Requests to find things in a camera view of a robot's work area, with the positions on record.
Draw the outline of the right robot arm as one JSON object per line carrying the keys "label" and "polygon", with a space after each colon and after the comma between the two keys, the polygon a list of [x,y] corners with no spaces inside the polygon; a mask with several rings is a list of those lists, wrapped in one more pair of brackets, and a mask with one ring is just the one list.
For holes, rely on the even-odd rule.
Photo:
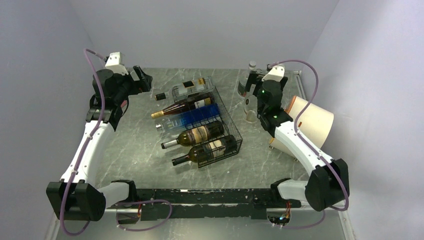
{"label": "right robot arm", "polygon": [[288,200],[307,202],[315,211],[327,208],[346,211],[350,205],[349,169],[342,159],[334,159],[320,150],[298,125],[298,118],[291,118],[281,108],[285,68],[272,65],[267,74],[250,70],[245,92],[251,86],[257,98],[258,118],[264,130],[280,141],[300,161],[309,175],[307,181],[281,179],[271,189],[270,202],[282,207]]}

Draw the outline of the clear bottle orange black label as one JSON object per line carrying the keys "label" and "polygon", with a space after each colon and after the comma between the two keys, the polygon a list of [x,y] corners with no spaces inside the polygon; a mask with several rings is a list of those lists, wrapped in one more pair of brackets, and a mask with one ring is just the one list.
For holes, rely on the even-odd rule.
{"label": "clear bottle orange black label", "polygon": [[178,83],[169,91],[158,93],[154,96],[156,101],[172,99],[175,103],[193,96],[208,92],[214,88],[214,82],[211,77],[200,77],[193,80]]}

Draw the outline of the frosted clear slim bottle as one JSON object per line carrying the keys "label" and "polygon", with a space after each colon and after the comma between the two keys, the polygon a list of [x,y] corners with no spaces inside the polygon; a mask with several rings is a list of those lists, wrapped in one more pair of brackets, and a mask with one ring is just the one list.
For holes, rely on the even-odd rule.
{"label": "frosted clear slim bottle", "polygon": [[248,78],[251,72],[256,72],[257,71],[257,63],[254,60],[251,60],[248,63],[248,68],[245,72],[245,74],[243,75],[243,77],[240,77],[238,80],[238,84],[237,84],[237,93],[238,95],[244,99],[246,97],[246,84],[248,82]]}

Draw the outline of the clear bottle white label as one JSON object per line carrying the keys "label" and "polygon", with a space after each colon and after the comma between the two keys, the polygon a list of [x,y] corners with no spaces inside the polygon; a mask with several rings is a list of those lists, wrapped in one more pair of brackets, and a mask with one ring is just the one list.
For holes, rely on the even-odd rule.
{"label": "clear bottle white label", "polygon": [[258,100],[252,93],[247,92],[243,102],[244,119],[249,123],[255,123],[258,120]]}

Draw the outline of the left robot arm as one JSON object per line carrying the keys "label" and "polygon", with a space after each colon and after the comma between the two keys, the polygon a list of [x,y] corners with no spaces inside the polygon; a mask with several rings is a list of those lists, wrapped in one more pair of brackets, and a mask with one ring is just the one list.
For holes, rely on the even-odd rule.
{"label": "left robot arm", "polygon": [[94,95],[89,101],[80,145],[60,180],[50,182],[46,188],[59,220],[99,221],[105,209],[118,203],[132,208],[139,200],[134,181],[114,180],[97,189],[95,178],[106,147],[124,114],[122,104],[131,95],[149,92],[153,78],[137,65],[129,68],[128,74],[101,69],[93,78]]}

